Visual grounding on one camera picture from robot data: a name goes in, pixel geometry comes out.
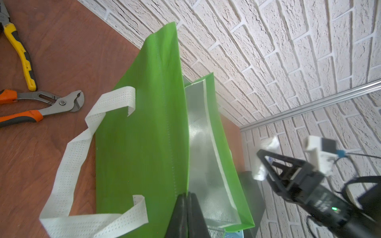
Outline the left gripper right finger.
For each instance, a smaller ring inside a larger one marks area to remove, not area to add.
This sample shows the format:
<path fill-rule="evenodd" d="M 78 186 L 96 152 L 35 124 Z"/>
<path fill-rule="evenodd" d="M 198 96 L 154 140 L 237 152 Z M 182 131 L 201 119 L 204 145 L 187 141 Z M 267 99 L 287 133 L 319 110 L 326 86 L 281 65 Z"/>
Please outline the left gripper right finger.
<path fill-rule="evenodd" d="M 188 193 L 187 218 L 189 238 L 210 238 L 201 207 L 195 193 Z"/>

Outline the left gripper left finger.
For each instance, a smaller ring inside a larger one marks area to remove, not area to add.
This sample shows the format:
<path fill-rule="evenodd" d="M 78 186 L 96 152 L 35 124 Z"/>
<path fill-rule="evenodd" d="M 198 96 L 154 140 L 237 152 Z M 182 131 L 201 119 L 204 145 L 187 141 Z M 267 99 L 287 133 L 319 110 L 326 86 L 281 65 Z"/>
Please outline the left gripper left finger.
<path fill-rule="evenodd" d="M 175 207 L 164 236 L 165 238 L 187 238 L 188 237 L 188 200 L 187 194 L 183 193 L 177 197 Z"/>

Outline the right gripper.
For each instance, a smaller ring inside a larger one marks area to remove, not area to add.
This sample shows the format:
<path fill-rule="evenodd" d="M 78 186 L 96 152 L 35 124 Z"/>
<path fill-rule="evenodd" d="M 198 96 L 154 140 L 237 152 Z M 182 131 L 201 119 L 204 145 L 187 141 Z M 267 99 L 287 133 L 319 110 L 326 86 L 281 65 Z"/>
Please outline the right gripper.
<path fill-rule="evenodd" d="M 265 166 L 267 181 L 275 193 L 282 193 L 286 201 L 300 205 L 319 223 L 329 229 L 341 229 L 354 215 L 352 205 L 320 184 L 324 175 L 313 170 L 310 163 L 264 150 L 257 155 L 274 159 L 271 165 Z"/>

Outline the white ice pack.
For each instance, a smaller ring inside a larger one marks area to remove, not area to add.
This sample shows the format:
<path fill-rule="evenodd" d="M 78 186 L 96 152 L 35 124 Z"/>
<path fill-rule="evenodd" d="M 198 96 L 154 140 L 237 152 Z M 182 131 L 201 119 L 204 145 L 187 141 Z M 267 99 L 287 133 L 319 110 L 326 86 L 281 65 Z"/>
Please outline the white ice pack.
<path fill-rule="evenodd" d="M 252 177 L 254 180 L 263 181 L 267 179 L 268 169 L 265 164 L 271 165 L 274 159 L 268 155 L 263 155 L 262 158 L 257 155 L 260 150 L 278 154 L 280 152 L 280 142 L 277 136 L 262 140 L 253 149 L 253 156 L 250 157 Z"/>

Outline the green insulated delivery bag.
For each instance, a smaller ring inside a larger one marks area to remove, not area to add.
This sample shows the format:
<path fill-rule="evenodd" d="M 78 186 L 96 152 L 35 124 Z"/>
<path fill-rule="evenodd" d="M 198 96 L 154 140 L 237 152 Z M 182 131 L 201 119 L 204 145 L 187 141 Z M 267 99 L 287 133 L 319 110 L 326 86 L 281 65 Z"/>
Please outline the green insulated delivery bag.
<path fill-rule="evenodd" d="M 185 84 L 174 22 L 145 40 L 70 141 L 40 222 L 52 238 L 164 238 L 195 193 L 210 237 L 253 228 L 213 74 Z"/>

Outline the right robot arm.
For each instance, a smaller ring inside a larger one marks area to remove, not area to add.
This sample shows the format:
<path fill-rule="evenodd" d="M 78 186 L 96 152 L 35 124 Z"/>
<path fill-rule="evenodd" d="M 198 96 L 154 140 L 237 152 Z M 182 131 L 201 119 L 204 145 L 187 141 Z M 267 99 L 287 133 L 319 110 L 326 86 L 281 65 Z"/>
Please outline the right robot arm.
<path fill-rule="evenodd" d="M 260 149 L 257 156 L 268 171 L 272 190 L 303 208 L 313 221 L 338 238 L 379 238 L 381 225 L 355 205 L 320 183 L 324 174 L 307 161 Z"/>

